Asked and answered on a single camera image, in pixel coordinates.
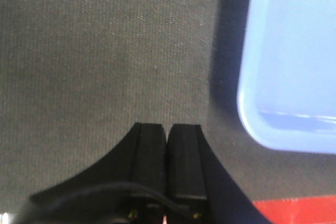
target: black plastic part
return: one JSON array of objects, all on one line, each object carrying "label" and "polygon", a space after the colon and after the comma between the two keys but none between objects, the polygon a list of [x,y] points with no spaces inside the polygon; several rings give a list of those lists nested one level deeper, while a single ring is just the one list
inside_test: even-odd
[{"label": "black plastic part", "polygon": [[72,192],[103,183],[129,181],[132,175],[134,155],[140,134],[141,124],[136,123],[123,140],[106,156],[75,177],[42,191],[29,198],[14,223],[29,223],[30,220],[45,221],[87,221],[91,222],[109,216],[127,214],[127,193],[103,192],[90,197],[80,197],[62,206],[45,208],[61,197]]},{"label": "black plastic part", "polygon": [[[195,127],[187,124],[173,125],[167,144],[168,196],[177,203],[188,206],[195,219],[203,215],[207,201],[199,154]],[[168,221],[180,223],[175,215],[168,215]]]},{"label": "black plastic part", "polygon": [[[142,124],[132,181],[165,195],[165,148],[166,137],[162,125]],[[132,193],[131,212],[136,213],[139,223],[162,224],[164,208],[148,194]]]},{"label": "black plastic part", "polygon": [[161,125],[140,123],[94,165],[31,196],[12,224],[161,224],[164,214],[170,224],[271,224],[199,125],[174,125],[166,146]]}]

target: red surface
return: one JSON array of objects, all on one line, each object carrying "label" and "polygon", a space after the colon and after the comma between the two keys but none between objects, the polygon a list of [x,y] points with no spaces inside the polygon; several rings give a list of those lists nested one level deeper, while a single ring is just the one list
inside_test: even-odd
[{"label": "red surface", "polygon": [[336,224],[336,196],[255,201],[274,224]]}]

